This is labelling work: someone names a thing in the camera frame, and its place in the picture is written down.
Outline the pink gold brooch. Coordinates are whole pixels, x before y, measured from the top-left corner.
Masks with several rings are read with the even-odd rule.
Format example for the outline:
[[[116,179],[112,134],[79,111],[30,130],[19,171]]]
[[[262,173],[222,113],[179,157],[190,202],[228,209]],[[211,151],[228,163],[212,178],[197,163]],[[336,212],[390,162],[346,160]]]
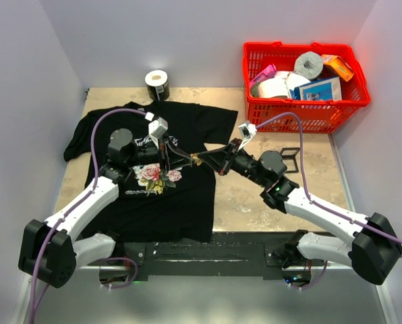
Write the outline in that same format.
[[[198,157],[197,153],[192,153],[190,155],[190,159],[191,159],[191,164],[192,165],[201,166],[202,160]]]

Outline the black floral t-shirt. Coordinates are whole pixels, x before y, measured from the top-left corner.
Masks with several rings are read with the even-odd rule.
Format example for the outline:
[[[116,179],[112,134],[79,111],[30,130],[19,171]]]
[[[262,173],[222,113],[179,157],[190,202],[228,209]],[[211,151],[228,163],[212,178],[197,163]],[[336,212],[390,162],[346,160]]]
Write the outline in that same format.
[[[206,144],[226,145],[237,120],[237,111],[199,105],[154,101],[142,106],[129,102],[120,107],[97,109],[77,124],[64,151],[71,161],[95,149],[104,163],[111,134],[121,128],[134,135],[142,146],[150,142],[148,121],[133,111],[150,112],[168,123],[169,138],[187,153],[205,151]],[[214,222],[214,171],[205,164],[169,172],[158,163],[136,166],[119,198],[106,206],[83,230],[82,237],[114,234],[124,242],[166,242],[188,238],[207,242]]]

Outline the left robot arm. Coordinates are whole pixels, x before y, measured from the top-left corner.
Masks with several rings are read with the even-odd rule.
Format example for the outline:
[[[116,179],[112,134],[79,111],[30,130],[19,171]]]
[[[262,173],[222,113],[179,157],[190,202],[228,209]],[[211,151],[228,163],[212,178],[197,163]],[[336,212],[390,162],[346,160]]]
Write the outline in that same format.
[[[112,133],[107,159],[98,178],[67,206],[44,221],[33,219],[24,228],[18,268],[54,288],[65,285],[74,271],[104,259],[117,265],[125,248],[106,234],[80,240],[84,228],[106,206],[114,202],[135,166],[157,163],[160,170],[191,165],[197,156],[177,148],[169,137],[161,136],[138,146],[132,133],[119,129]]]

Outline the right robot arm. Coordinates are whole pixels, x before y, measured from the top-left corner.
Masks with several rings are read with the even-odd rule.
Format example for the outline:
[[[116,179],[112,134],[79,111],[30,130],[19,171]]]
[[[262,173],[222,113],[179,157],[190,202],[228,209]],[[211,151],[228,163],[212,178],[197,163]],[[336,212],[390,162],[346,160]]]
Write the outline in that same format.
[[[402,256],[402,245],[384,215],[366,216],[326,202],[285,176],[287,167],[279,152],[265,151],[256,159],[240,144],[234,139],[223,148],[198,154],[198,158],[220,176],[233,170],[261,186],[260,195],[271,209],[305,219],[328,232],[321,236],[296,231],[284,247],[291,264],[312,259],[332,261],[351,267],[371,284],[384,283]]]

